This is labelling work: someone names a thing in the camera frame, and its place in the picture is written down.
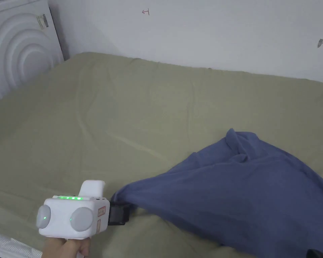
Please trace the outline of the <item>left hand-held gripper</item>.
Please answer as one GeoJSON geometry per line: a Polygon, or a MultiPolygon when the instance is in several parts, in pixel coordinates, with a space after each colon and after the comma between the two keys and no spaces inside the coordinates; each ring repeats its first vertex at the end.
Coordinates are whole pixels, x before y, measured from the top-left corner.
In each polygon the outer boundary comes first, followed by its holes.
{"type": "Polygon", "coordinates": [[[105,182],[87,180],[77,196],[55,195],[38,209],[39,234],[49,238],[82,240],[105,231],[108,226],[125,225],[130,206],[103,197],[105,182]]]}

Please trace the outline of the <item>person's left hand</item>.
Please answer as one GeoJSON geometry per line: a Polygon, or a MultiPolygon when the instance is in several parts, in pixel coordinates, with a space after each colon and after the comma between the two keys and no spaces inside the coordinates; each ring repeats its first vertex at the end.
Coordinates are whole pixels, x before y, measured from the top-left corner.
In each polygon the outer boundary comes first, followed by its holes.
{"type": "Polygon", "coordinates": [[[83,240],[46,238],[42,258],[76,258],[78,254],[88,257],[91,239],[83,240]]]}

